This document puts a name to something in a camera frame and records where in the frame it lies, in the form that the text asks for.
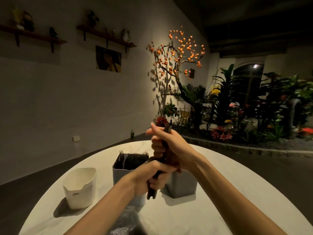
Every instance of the white table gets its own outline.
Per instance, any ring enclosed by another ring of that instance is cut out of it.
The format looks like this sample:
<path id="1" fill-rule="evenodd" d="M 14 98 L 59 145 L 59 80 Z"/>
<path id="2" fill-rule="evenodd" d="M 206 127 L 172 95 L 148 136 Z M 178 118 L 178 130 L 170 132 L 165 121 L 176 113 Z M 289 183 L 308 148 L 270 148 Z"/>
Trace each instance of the white table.
<path id="1" fill-rule="evenodd" d="M 313 234 L 313 227 L 299 210 L 262 177 L 222 154 L 192 146 L 209 159 L 242 194 L 286 233 L 289 235 Z M 150 156 L 153 155 L 151 141 L 138 141 L 103 150 L 78 163 L 72 169 L 81 167 L 97 169 L 97 194 L 92 205 L 76 216 L 54 218 L 54 210 L 65 197 L 62 181 L 68 173 L 66 172 L 41 197 L 19 234 L 61 235 L 65 233 L 113 186 L 112 165 L 120 150 L 124 153 L 148 152 Z M 140 216 L 153 221 L 158 227 L 159 234 L 162 235 L 231 234 L 217 209 L 199 185 L 196 196 L 172 199 L 158 192 L 155 200 L 146 201 L 146 205 L 140 211 Z"/>

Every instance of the tool handle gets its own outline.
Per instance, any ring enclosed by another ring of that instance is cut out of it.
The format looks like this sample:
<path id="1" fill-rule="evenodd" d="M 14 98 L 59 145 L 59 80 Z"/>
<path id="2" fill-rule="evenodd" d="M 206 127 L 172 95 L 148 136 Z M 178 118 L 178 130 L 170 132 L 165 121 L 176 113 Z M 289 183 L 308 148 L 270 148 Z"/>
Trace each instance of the tool handle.
<path id="1" fill-rule="evenodd" d="M 170 126 L 170 124 L 167 123 L 167 124 L 165 125 L 165 127 L 164 127 L 164 132 L 166 132 L 166 133 L 171 133 L 171 129 L 172 129 L 172 126 Z M 167 144 L 166 141 L 162 140 L 162 146 L 165 147 L 165 150 L 167 151 L 167 149 L 168 149 L 168 144 Z M 166 160 L 166 152 L 163 153 L 163 156 L 162 156 L 161 158 L 155 159 L 155 160 L 157 160 L 157 161 L 159 161 L 159 162 L 161 162 L 161 163 L 165 163 L 165 160 Z M 162 171 L 157 171 L 157 172 L 154 174 L 154 176 L 153 176 L 152 178 L 157 179 L 161 173 L 162 173 Z M 149 200 L 150 197 L 152 197 L 153 199 L 155 199 L 155 198 L 156 198 L 156 194 L 157 194 L 157 190 L 152 189 L 152 188 L 150 187 L 150 183 L 149 183 L 149 181 L 148 181 L 147 200 Z"/>

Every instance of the wall shelf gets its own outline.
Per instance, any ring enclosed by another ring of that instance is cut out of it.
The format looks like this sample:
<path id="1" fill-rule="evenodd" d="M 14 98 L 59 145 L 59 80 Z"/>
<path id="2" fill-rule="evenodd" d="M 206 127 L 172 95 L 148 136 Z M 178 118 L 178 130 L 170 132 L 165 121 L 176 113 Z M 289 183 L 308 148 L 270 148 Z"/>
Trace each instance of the wall shelf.
<path id="1" fill-rule="evenodd" d="M 127 53 L 127 48 L 134 48 L 137 47 L 134 45 L 134 43 L 126 42 L 122 39 L 118 39 L 115 36 L 112 36 L 110 34 L 107 34 L 105 32 L 101 32 L 99 30 L 95 30 L 93 28 L 90 28 L 88 25 L 79 25 L 76 27 L 78 30 L 82 30 L 84 32 L 84 41 L 86 41 L 86 33 L 90 33 L 92 35 L 96 35 L 100 38 L 106 39 L 106 47 L 108 47 L 108 42 L 112 41 L 114 43 L 120 44 L 125 47 L 125 53 Z"/>
<path id="2" fill-rule="evenodd" d="M 16 40 L 16 45 L 18 47 L 20 47 L 20 44 L 19 44 L 19 36 L 20 35 L 23 35 L 23 36 L 26 36 L 29 38 L 33 38 L 33 39 L 39 39 L 39 40 L 50 42 L 52 53 L 54 53 L 54 44 L 67 43 L 65 40 L 62 40 L 62 39 L 51 38 L 50 36 L 40 35 L 40 34 L 37 34 L 35 32 L 30 32 L 30 31 L 26 31 L 26 30 L 20 30 L 20 29 L 17 29 L 17 28 L 11 27 L 11 26 L 7 26 L 7 25 L 0 25 L 0 31 L 14 34 L 15 40 Z"/>

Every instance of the floor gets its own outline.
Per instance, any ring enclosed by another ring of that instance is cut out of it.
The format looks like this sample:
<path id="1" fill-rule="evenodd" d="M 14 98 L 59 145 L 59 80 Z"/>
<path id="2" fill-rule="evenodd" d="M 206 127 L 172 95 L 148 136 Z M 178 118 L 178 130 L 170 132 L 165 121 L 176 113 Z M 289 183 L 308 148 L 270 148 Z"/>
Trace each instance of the floor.
<path id="1" fill-rule="evenodd" d="M 149 139 L 149 136 L 141 134 L 135 136 L 133 140 L 127 139 L 109 147 Z M 17 235 L 29 213 L 45 191 L 66 171 L 96 152 L 1 185 L 0 234 Z M 243 164 L 271 183 L 313 224 L 312 158 L 273 158 L 261 155 L 236 154 L 228 150 L 220 153 Z"/>

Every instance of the chair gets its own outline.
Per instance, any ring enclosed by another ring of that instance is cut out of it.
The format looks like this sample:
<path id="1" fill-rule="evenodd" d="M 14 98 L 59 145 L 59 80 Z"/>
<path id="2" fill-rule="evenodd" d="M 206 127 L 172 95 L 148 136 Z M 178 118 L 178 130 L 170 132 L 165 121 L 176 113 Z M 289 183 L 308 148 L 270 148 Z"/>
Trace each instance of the chair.
<path id="1" fill-rule="evenodd" d="M 184 105 L 184 108 L 179 108 L 179 111 L 180 111 L 182 123 L 186 123 L 188 118 L 190 117 L 190 109 L 186 108 L 186 105 Z"/>

